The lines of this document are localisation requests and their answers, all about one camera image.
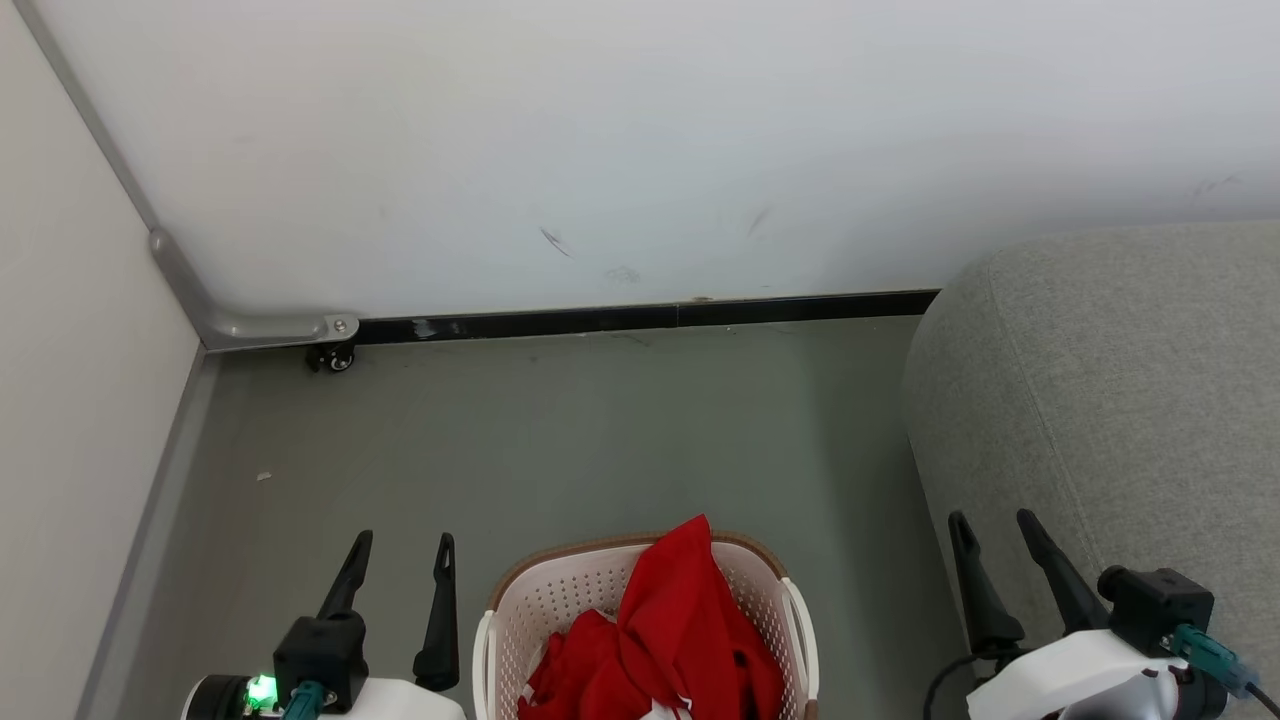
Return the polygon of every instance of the teal cable connector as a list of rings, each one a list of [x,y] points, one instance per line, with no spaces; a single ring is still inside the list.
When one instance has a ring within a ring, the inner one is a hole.
[[[1226,646],[1190,625],[1178,625],[1169,651],[1222,683],[1235,697],[1249,697],[1248,685],[1258,684],[1258,674]]]
[[[324,708],[324,696],[325,689],[320,683],[315,680],[300,683],[280,720],[316,720],[320,717],[320,710]]]

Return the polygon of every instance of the black cable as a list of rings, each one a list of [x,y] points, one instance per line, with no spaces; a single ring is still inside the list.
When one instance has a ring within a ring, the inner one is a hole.
[[[1027,655],[1028,652],[1030,651],[1018,647],[1010,647],[1005,650],[989,650],[987,652],[975,652],[973,655],[966,655],[960,660],[951,662],[933,678],[933,682],[929,683],[929,691],[924,693],[924,720],[929,720],[931,715],[933,714],[933,696],[938,694],[938,688],[942,687],[942,680],[946,680],[947,675],[950,675],[951,673],[955,673],[960,667],[964,667],[965,665],[970,665],[979,660],[1014,659]]]
[[[1271,715],[1280,717],[1280,705],[1276,705],[1276,701],[1267,697],[1267,693],[1262,692],[1262,688],[1254,685],[1253,683],[1247,683],[1244,685],[1244,689],[1253,693],[1253,697],[1258,698],[1258,702],[1261,702],[1267,710],[1270,710]]]

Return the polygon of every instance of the basket handle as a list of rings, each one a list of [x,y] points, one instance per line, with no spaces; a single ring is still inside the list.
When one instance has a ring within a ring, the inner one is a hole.
[[[809,680],[806,683],[806,694],[809,701],[818,700],[818,638],[814,637],[813,620],[809,618],[809,606],[804,602],[804,596],[800,594],[800,588],[791,582],[791,578],[782,578],[782,587],[787,591],[786,609],[791,615],[792,626],[796,629],[796,639],[800,641],[800,657],[804,660],[805,678]],[[818,707],[817,702],[813,703],[814,715],[817,715]]]
[[[493,610],[486,610],[476,628],[476,642],[471,651],[471,700],[476,707],[476,720],[497,717],[497,657],[489,651],[493,647]]]

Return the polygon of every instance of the gray floor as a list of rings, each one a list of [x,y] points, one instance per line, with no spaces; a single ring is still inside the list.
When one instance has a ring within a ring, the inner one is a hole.
[[[463,682],[499,575],[550,546],[698,512],[767,543],[805,592],[828,717],[918,717],[963,651],[897,418],[914,318],[224,360],[141,657],[136,717],[206,673],[269,670],[364,528],[375,675],[408,676],[440,532],[458,543]],[[948,693],[947,712],[959,694]]]

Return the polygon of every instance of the fabric upholstery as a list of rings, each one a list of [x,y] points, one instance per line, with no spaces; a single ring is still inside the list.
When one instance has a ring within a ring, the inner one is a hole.
[[[1029,507],[1089,582],[1121,564],[1211,589],[1211,634],[1280,693],[1280,223],[1002,250],[934,301],[904,391],[954,592],[960,509],[1025,644],[1061,634]]]

